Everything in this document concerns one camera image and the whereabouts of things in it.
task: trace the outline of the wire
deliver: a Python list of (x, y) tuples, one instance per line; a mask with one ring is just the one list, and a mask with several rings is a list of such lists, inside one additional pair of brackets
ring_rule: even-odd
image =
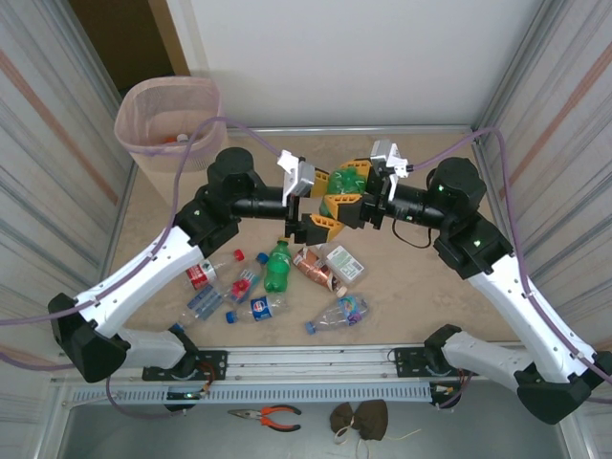
[(24, 370), (32, 370), (32, 371), (59, 371), (59, 370), (70, 370), (75, 366), (71, 363), (66, 363), (62, 365), (32, 365), (30, 363), (25, 363), (24, 361), (16, 361), (12, 357), (9, 357), (4, 352), (0, 352), (0, 361), (8, 363), (9, 365), (16, 366), (17, 368), (22, 368)]
[(132, 271), (127, 273), (124, 277), (122, 277), (117, 282), (110, 285), (105, 290), (103, 290), (98, 295), (96, 295), (95, 300), (87, 300), (84, 303), (75, 306), (74, 308), (70, 308), (65, 311), (60, 311), (57, 313), (48, 314), (45, 316), (3, 319), (3, 320), (0, 320), (0, 326), (26, 325), (30, 323), (44, 322), (46, 320), (52, 320), (52, 319), (62, 318), (62, 317), (70, 316), (72, 314), (76, 314), (77, 312), (82, 311), (85, 308), (89, 308), (90, 306), (93, 306), (94, 304), (98, 304), (98, 302), (101, 299), (112, 294), (116, 289), (124, 285), (126, 282), (132, 279), (136, 274), (138, 274), (142, 270), (142, 268), (144, 268), (147, 265), (147, 263), (152, 258), (155, 257), (155, 254), (162, 248), (170, 231), (172, 230), (172, 227), (174, 226), (174, 216), (177, 212), (178, 205), (179, 205), (179, 181), (181, 179), (181, 175), (183, 174), (183, 169), (185, 168), (185, 163), (191, 151), (191, 147), (197, 140), (197, 137), (200, 135), (202, 130), (205, 127), (207, 127), (209, 124), (212, 124), (214, 122), (225, 122), (225, 123), (236, 126), (237, 128), (245, 131), (249, 136), (257, 140), (258, 142), (260, 142), (263, 146), (269, 149), (275, 156), (277, 157), (280, 156), (280, 151), (277, 148), (275, 148), (273, 145), (271, 145), (269, 142), (263, 139), (256, 132), (252, 131), (250, 128), (248, 128), (247, 126), (245, 126), (244, 124), (236, 120), (232, 120), (231, 118), (228, 118), (228, 117), (212, 117), (212, 118), (209, 118), (203, 121), (191, 134), (191, 137), (189, 138), (189, 141), (187, 142), (185, 146), (185, 150), (182, 153), (181, 161), (179, 162), (179, 166), (174, 176), (174, 184), (173, 184), (173, 190), (172, 190), (172, 193), (173, 193), (172, 208), (170, 210), (168, 222), (164, 228), (164, 232), (162, 233), (160, 240), (155, 245), (150, 255), (144, 258), (136, 267), (134, 267)]
[(200, 391), (200, 393), (208, 393), (210, 386), (215, 380), (214, 367), (207, 361), (200, 361), (197, 366), (203, 373), (206, 373), (208, 370), (208, 382), (202, 386), (202, 390)]
[(612, 404), (612, 399), (600, 399), (599, 397), (591, 397), (586, 399), (586, 401), (592, 404)]
[(412, 247), (414, 247), (415, 249), (427, 249), (428, 247), (431, 247), (431, 228), (427, 229), (427, 244), (426, 244), (426, 245), (424, 245), (424, 246), (417, 246), (416, 244), (413, 244), (413, 243), (411, 243), (411, 242), (409, 242), (409, 241), (406, 241), (405, 239), (403, 239), (403, 238), (402, 238), (402, 236), (400, 236), (400, 235), (398, 234), (398, 232), (397, 232), (397, 231), (396, 231), (396, 229), (395, 229), (395, 224), (397, 223), (397, 221), (398, 221), (398, 219), (397, 219), (397, 218), (394, 218), (394, 219), (393, 219), (393, 223), (391, 224), (391, 231), (393, 231), (393, 235), (394, 235), (395, 237), (397, 237), (398, 239), (400, 239), (402, 242), (406, 242), (406, 244), (407, 244), (408, 246), (412, 246)]
[(185, 413), (185, 410), (182, 411), (174, 411), (172, 413), (164, 413), (164, 414), (149, 414), (149, 413), (138, 413), (136, 411), (131, 411), (129, 409), (125, 409), (120, 404), (118, 404), (113, 398), (113, 394), (111, 393), (111, 377), (106, 378), (106, 398), (111, 403), (111, 406), (114, 407), (119, 413), (124, 416), (133, 419), (144, 419), (144, 420), (153, 420), (153, 419), (169, 419), (180, 414)]
[(415, 431), (407, 433), (406, 435), (404, 435), (403, 437), (387, 437), (386, 435), (384, 436), (385, 440), (393, 440), (394, 442), (399, 442), (400, 440), (403, 440), (405, 438), (408, 438), (410, 435), (414, 435), (415, 433), (419, 433), (422, 429), (421, 428), (417, 428)]
[[(215, 380), (214, 367), (207, 361), (199, 361), (196, 366), (203, 372), (206, 372), (206, 370), (208, 370), (208, 381), (206, 384), (202, 386), (202, 390), (200, 390), (199, 392), (200, 394), (208, 393), (210, 386)], [(106, 398), (111, 403), (111, 406), (114, 407), (119, 413), (125, 416), (128, 416), (130, 418), (134, 418), (134, 419), (146, 419), (146, 420), (168, 419), (168, 418), (173, 418), (174, 416), (178, 416), (181, 413), (184, 413), (184, 414), (186, 413), (185, 409), (181, 411), (174, 411), (172, 413), (164, 413), (164, 414), (138, 413), (135, 411), (125, 409), (120, 404), (118, 404), (113, 398), (113, 394), (111, 392), (111, 377), (110, 376), (106, 379)]]
[(563, 333), (559, 330), (559, 328), (555, 325), (553, 320), (548, 317), (542, 306), (537, 301), (534, 292), (531, 290), (529, 286), (529, 278), (527, 276), (527, 265), (525, 262), (525, 255), (523, 253), (522, 245), (520, 239), (518, 238), (518, 228), (516, 223), (516, 217), (514, 215), (514, 197), (512, 194), (512, 187), (510, 184), (510, 174), (509, 174), (509, 166), (508, 166), (508, 155), (506, 153), (506, 142), (504, 141), (504, 136), (501, 134), (501, 131), (497, 127), (485, 127), (482, 129), (478, 129), (477, 131), (472, 132), (470, 135), (466, 136), (463, 140), (457, 142), (455, 145), (447, 148), (441, 153), (438, 153), (433, 158), (428, 159), (420, 164), (415, 164), (413, 170), (420, 170), (426, 167), (429, 167), (433, 164), (436, 164), (443, 160), (448, 155), (451, 155), (459, 148), (469, 144), (474, 139), (480, 136), (484, 136), (485, 134), (494, 134), (499, 143), (499, 155), (501, 157), (501, 171), (504, 182), (504, 188), (506, 189), (506, 210), (508, 212), (508, 220), (510, 222), (510, 233), (514, 242), (514, 253), (516, 255), (516, 262), (518, 264), (518, 273), (520, 277), (520, 283), (523, 287), (523, 291), (531, 305), (534, 307), (537, 314), (540, 318), (546, 323), (548, 328), (557, 336), (557, 338), (563, 343), (565, 347), (572, 353), (572, 356), (578, 359), (584, 366), (590, 369), (597, 376), (602, 378), (609, 384), (612, 384), (612, 377), (606, 375), (600, 368), (598, 368), (594, 363), (589, 361), (580, 350), (574, 345), (574, 343), (569, 340)]
[(438, 406), (438, 408), (444, 408), (446, 406), (449, 406), (455, 400), (457, 400), (459, 397), (461, 397), (461, 394), (463, 394), (463, 392), (468, 388), (468, 384), (470, 384), (472, 375), (473, 375), (473, 373), (470, 373), (468, 375), (468, 378), (465, 380), (464, 383), (461, 384), (461, 386), (459, 387), (459, 390), (455, 393), (455, 395), (453, 395), (452, 397), (450, 397), (448, 400), (446, 400), (445, 402), (443, 402), (441, 404), (436, 404)]

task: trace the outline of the bottle label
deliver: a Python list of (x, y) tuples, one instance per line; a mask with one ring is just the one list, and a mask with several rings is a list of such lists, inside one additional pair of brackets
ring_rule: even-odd
[(272, 317), (272, 311), (268, 304), (268, 299), (265, 296), (251, 300), (252, 318), (255, 320), (263, 320), (264, 318)]
[(327, 260), (332, 269), (342, 273), (349, 282), (353, 282), (363, 272), (363, 266), (343, 246), (337, 246), (328, 255)]
[(188, 302), (187, 308), (193, 311), (193, 314), (200, 320), (206, 320), (221, 306), (221, 303), (223, 303), (221, 295), (212, 285), (207, 284), (202, 292)]
[(194, 290), (199, 290), (217, 278), (217, 273), (208, 260), (198, 263), (187, 270), (187, 276)]
[(346, 317), (348, 326), (355, 325), (361, 320), (359, 303), (354, 296), (345, 296), (338, 300), (338, 307)]
[(229, 296), (229, 299), (237, 304), (242, 303), (245, 299), (249, 297), (252, 289), (254, 289), (255, 286), (259, 283), (259, 281), (261, 280), (261, 277), (256, 275), (252, 271), (244, 270), (243, 272), (240, 273), (237, 280), (243, 280), (243, 279), (249, 282), (250, 284), (249, 288), (244, 292), (239, 292), (239, 293), (232, 292), (231, 295)]

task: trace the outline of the water bottle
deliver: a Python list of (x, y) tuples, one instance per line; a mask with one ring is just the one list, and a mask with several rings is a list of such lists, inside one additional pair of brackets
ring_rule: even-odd
[(200, 290), (209, 282), (214, 282), (219, 275), (229, 271), (237, 262), (244, 259), (245, 254), (240, 250), (233, 253), (214, 254), (186, 271), (189, 280), (185, 282), (185, 285), (189, 289)]
[(181, 331), (197, 320), (206, 320), (223, 304), (223, 296), (219, 293), (219, 286), (208, 283), (181, 312), (179, 319), (174, 324)]
[(351, 327), (361, 322), (367, 314), (367, 301), (362, 295), (347, 295), (332, 301), (318, 316), (306, 322), (306, 331), (314, 335), (325, 330)]
[(254, 260), (250, 261), (228, 288), (225, 294), (226, 300), (238, 305), (249, 299), (251, 292), (261, 280), (266, 263), (268, 263), (268, 255), (265, 253), (259, 253)]

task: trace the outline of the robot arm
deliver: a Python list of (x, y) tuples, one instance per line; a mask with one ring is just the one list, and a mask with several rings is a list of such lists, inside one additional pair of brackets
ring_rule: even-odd
[[(251, 154), (242, 148), (221, 152), (208, 168), (208, 184), (176, 215), (163, 247), (152, 255), (159, 238), (132, 261), (96, 287), (70, 298), (56, 296), (50, 312), (63, 311), (85, 301), (94, 306), (53, 321), (55, 339), (85, 381), (93, 383), (120, 367), (177, 368), (195, 346), (176, 330), (163, 333), (122, 328), (123, 323), (170, 279), (205, 260), (238, 233), (241, 218), (285, 221), (285, 235), (297, 243), (320, 244), (344, 226), (381, 227), (383, 218), (427, 226), (440, 231), (434, 249), (462, 278), (482, 292), (512, 326), (527, 352), (512, 351), (471, 337), (458, 327), (446, 326), (426, 340), (433, 367), (465, 368), (515, 391), (539, 419), (555, 424), (576, 409), (602, 381), (569, 354), (522, 295), (511, 244), (477, 212), (485, 184), (469, 160), (443, 160), (427, 177), (426, 189), (398, 184), (410, 166), (390, 141), (375, 143), (370, 158), (341, 167), (355, 167), (366, 177), (365, 192), (326, 195), (331, 218), (303, 214), (300, 197), (325, 194), (329, 176), (303, 159), (283, 152), (278, 164), (285, 169), (284, 186), (266, 186), (253, 170)], [(144, 259), (148, 263), (115, 291), (99, 299)], [(589, 361), (612, 373), (612, 354), (598, 353), (579, 339), (539, 291), (533, 295), (548, 316)]]

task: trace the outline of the trash bin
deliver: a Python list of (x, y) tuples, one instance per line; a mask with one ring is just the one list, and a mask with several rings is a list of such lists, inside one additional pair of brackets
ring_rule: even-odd
[[(185, 146), (174, 141), (180, 134), (190, 137), (202, 121), (222, 115), (221, 96), (212, 80), (153, 78), (137, 84), (125, 96), (117, 113), (115, 136), (170, 203), (174, 174), (185, 152)], [(227, 146), (227, 138), (226, 125), (220, 121), (199, 134), (185, 163), (181, 203), (192, 199), (207, 182), (204, 171)]]

